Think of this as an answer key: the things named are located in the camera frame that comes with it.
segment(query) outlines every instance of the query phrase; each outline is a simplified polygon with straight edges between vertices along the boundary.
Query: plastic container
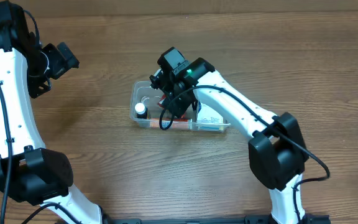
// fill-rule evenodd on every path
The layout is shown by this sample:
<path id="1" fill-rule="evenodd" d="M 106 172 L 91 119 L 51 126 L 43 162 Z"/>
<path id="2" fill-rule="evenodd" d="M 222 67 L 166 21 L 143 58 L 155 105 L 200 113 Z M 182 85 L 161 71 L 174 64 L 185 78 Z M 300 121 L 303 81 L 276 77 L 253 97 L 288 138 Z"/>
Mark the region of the plastic container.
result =
<path id="1" fill-rule="evenodd" d="M 160 118 L 162 108 L 159 107 L 158 103 L 163 96 L 161 90 L 154 90 L 150 87 L 149 81 L 136 82 L 132 91 L 131 98 L 131 119 L 136 121 L 140 127 L 143 128 L 157 128 L 160 126 L 158 120 Z M 147 119 L 137 118 L 135 105 L 137 103 L 143 103 L 148 109 Z M 170 129 L 182 129 L 192 131 L 220 131 L 223 132 L 230 126 L 229 123 L 197 123 L 196 122 L 196 111 L 193 111 L 191 106 L 185 113 L 185 116 L 181 121 L 174 121 Z M 168 125 L 171 118 L 171 114 L 166 111 L 163 119 L 163 126 Z"/>

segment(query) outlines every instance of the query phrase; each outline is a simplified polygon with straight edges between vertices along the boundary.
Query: wooden table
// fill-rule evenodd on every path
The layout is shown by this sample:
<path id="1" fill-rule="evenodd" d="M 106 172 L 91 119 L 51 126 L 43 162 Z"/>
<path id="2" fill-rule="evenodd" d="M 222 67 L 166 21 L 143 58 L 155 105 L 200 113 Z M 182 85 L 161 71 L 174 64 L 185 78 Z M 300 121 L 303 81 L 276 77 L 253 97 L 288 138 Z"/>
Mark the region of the wooden table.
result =
<path id="1" fill-rule="evenodd" d="M 288 12 L 272 4 L 273 12 L 194 14 L 183 6 L 166 15 L 96 16 L 103 2 L 84 16 L 73 9 L 46 17 L 41 6 L 27 7 L 39 15 L 43 43 L 65 41 L 80 61 L 32 106 L 47 147 L 69 157 L 75 184 L 91 201 L 114 218 L 144 220 L 270 212 L 269 193 L 250 171 L 247 142 L 235 129 L 164 132 L 130 119 L 133 84 L 147 80 L 160 54 L 175 46 L 189 60 L 211 62 L 260 106 L 292 113 L 308 149 L 332 173 L 302 186 L 303 206 L 333 223 L 358 223 L 358 11 L 350 11 L 358 0 L 337 10 L 319 1 L 315 10 L 295 4 Z M 231 7 L 223 12 L 237 12 Z M 306 163 L 305 177 L 323 174 Z M 7 223 L 35 209 L 9 199 Z M 44 211 L 33 223 L 56 220 Z"/>

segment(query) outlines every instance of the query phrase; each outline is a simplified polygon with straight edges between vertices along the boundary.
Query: white bottle cap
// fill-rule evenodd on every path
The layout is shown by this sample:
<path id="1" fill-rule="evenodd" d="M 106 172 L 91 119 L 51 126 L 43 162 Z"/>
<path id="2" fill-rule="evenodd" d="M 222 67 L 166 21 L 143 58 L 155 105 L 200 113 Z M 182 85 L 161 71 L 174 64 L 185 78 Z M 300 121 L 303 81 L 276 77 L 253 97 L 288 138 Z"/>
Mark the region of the white bottle cap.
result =
<path id="1" fill-rule="evenodd" d="M 135 105 L 135 111 L 137 114 L 144 114 L 146 112 L 146 106 L 143 103 Z"/>

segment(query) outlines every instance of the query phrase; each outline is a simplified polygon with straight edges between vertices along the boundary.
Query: clear plastic bin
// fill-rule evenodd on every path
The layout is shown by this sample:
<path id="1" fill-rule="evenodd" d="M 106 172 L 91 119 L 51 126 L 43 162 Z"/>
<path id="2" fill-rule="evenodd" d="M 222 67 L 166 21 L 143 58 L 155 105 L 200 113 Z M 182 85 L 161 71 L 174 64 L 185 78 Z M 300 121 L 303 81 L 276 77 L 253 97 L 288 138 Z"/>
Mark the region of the clear plastic bin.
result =
<path id="1" fill-rule="evenodd" d="M 158 120 L 160 118 L 162 108 L 158 103 L 163 96 L 161 90 L 154 90 L 150 87 L 150 81 L 136 82 L 132 91 L 131 98 L 131 119 L 136 121 L 143 128 L 160 128 Z M 147 119 L 137 118 L 135 105 L 143 103 L 148 109 Z M 163 126 L 170 122 L 171 114 L 166 111 L 163 118 Z M 197 123 L 197 113 L 190 106 L 181 121 L 174 121 L 170 129 L 185 129 L 192 131 L 220 131 L 223 132 L 230 126 L 224 120 L 223 123 Z"/>

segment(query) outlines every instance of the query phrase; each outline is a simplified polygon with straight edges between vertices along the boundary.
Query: cable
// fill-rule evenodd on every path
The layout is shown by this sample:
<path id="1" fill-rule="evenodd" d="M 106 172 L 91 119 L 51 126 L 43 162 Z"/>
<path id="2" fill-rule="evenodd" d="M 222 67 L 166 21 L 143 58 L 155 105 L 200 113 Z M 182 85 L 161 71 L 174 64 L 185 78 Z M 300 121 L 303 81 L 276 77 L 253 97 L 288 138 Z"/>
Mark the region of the cable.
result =
<path id="1" fill-rule="evenodd" d="M 32 19 L 32 22 L 34 23 L 34 28 L 35 28 L 35 45 L 34 47 L 36 48 L 40 48 L 41 44 L 40 44 L 40 32 L 38 30 L 38 26 L 37 26 L 37 22 L 35 21 L 34 17 L 32 16 L 32 14 L 27 11 L 27 10 L 23 10 L 25 13 L 27 13 L 27 15 L 29 15 L 29 17 Z"/>
<path id="2" fill-rule="evenodd" d="M 42 205 L 41 207 L 39 207 L 35 212 L 33 212 L 28 218 L 26 218 L 24 220 L 24 222 L 22 222 L 22 224 L 27 224 L 31 219 L 33 219 L 38 213 L 40 213 L 42 210 L 46 209 L 47 207 L 52 207 L 54 206 L 55 209 L 60 209 L 62 212 L 64 212 L 64 214 L 67 215 L 67 217 L 69 219 L 71 219 L 75 224 L 81 224 L 81 222 L 79 222 L 70 212 L 68 212 L 63 206 L 61 206 L 58 203 L 55 202 L 50 202 L 46 205 Z"/>
<path id="3" fill-rule="evenodd" d="M 2 92 L 0 83 L 0 100 L 2 107 L 2 115 L 4 116 L 4 125 L 5 125 L 5 133 L 6 133 L 6 142 L 7 142 L 7 172 L 6 172 L 6 180 L 5 180 L 5 188 L 4 195 L 2 196 L 2 205 L 1 205 L 1 215 L 0 215 L 0 224 L 5 222 L 5 211 L 6 211 L 6 203 L 7 203 L 7 195 L 9 191 L 9 184 L 11 182 L 12 175 L 12 157 L 13 157 L 13 148 L 12 148 L 12 138 L 11 138 L 11 129 L 9 128 L 9 121 L 7 117 L 7 109 L 5 103 L 4 93 Z"/>
<path id="4" fill-rule="evenodd" d="M 185 93 L 188 93 L 189 91 L 193 91 L 199 88 L 210 88 L 210 89 L 214 89 L 214 90 L 219 90 L 219 92 L 223 92 L 227 95 L 229 95 L 231 98 L 235 99 L 239 104 L 241 104 L 253 117 L 255 117 L 255 119 L 257 119 L 258 121 L 260 121 L 263 125 L 265 125 L 267 128 L 269 128 L 269 130 L 271 130 L 271 132 L 273 133 L 273 135 L 276 135 L 278 137 L 280 137 L 280 139 L 283 139 L 284 141 L 290 143 L 291 145 L 297 147 L 298 149 L 300 149 L 301 151 L 303 151 L 304 153 L 306 153 L 308 156 L 310 156 L 312 159 L 314 159 L 326 172 L 326 176 L 325 177 L 318 177 L 318 178 L 310 178 L 310 179 L 305 179 L 305 180 L 301 180 L 299 182 L 297 182 L 294 187 L 293 187 L 293 203 L 295 206 L 295 213 L 296 216 L 298 218 L 298 223 L 301 223 L 301 218 L 300 218 L 300 214 L 299 214 L 299 210 L 298 210 L 298 206 L 296 204 L 296 192 L 299 191 L 298 190 L 298 186 L 307 182 L 312 182 L 312 181 L 323 181 L 329 178 L 330 171 L 328 169 L 328 166 L 322 161 L 320 160 L 317 156 L 315 156 L 312 152 L 310 152 L 309 150 L 305 149 L 304 147 L 300 146 L 299 144 L 297 144 L 296 142 L 292 141 L 290 138 L 286 137 L 283 133 L 281 133 L 281 131 L 277 130 L 276 128 L 274 128 L 273 126 L 271 126 L 270 124 L 268 124 L 268 122 L 266 122 L 265 120 L 263 120 L 259 115 L 257 115 L 251 108 L 249 108 L 249 106 L 247 106 L 242 100 L 240 100 L 236 95 L 234 95 L 233 93 L 231 93 L 230 91 L 227 91 L 224 88 L 221 87 L 217 87 L 217 86 L 211 86 L 211 85 L 200 85 L 200 86 L 194 86 L 191 87 L 183 92 L 181 92 L 179 95 L 177 95 L 176 97 L 174 97 L 173 100 L 170 100 L 169 104 L 162 110 L 161 115 L 160 115 L 160 120 L 159 120 L 159 124 L 160 124 L 160 128 L 162 130 L 167 130 L 173 123 L 173 115 L 172 115 L 172 119 L 169 123 L 169 125 L 166 128 L 162 128 L 162 118 L 167 110 L 167 108 L 169 108 L 172 104 L 172 102 L 174 102 L 175 100 L 177 100 L 180 96 L 182 96 Z"/>

